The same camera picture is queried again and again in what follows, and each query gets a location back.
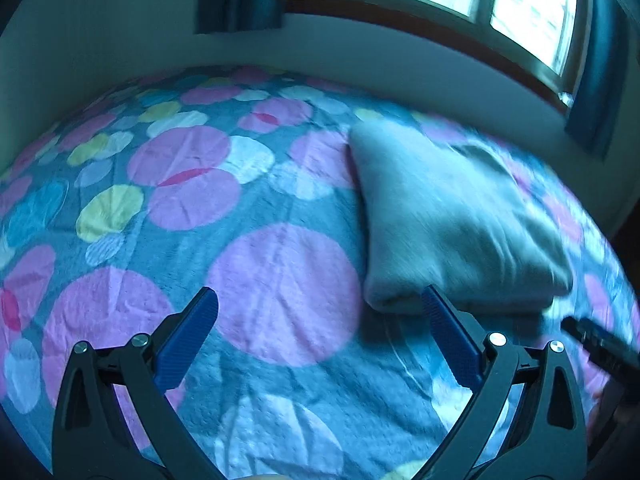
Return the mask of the grey garment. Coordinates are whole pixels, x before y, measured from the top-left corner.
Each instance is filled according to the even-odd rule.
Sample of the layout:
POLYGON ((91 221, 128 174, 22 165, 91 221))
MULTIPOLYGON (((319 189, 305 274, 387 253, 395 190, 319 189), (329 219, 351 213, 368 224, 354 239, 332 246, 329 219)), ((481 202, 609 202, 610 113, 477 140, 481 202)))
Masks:
POLYGON ((348 143, 369 229, 363 295, 374 310, 417 314, 428 286, 481 314, 534 314, 570 294, 559 229, 487 148, 438 145, 388 120, 353 126, 348 143))

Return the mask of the floral circle-pattern bed cover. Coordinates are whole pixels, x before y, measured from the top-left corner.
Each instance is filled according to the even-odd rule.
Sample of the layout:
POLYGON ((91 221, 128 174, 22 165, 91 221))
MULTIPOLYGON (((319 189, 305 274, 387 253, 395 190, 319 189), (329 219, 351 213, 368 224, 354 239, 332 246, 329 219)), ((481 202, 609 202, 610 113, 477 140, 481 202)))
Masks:
POLYGON ((350 127, 386 118, 477 145, 560 231, 574 287, 539 318, 484 321, 524 346, 567 315, 639 341, 616 255, 555 173, 437 115, 318 78, 201 67, 128 82, 53 125, 1 179, 1 405, 41 467, 76 342, 117 347, 202 288, 220 312, 168 392, 229 478, 408 479, 470 398, 427 320, 363 300, 367 220, 350 127))

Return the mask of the bright window with frame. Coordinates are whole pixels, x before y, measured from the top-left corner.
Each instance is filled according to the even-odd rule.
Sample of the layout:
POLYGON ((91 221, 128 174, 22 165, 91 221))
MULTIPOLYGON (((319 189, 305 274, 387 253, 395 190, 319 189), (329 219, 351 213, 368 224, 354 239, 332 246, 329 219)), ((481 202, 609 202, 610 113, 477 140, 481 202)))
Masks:
POLYGON ((433 41, 565 112, 584 65, 591 0, 288 0, 288 10, 433 41))

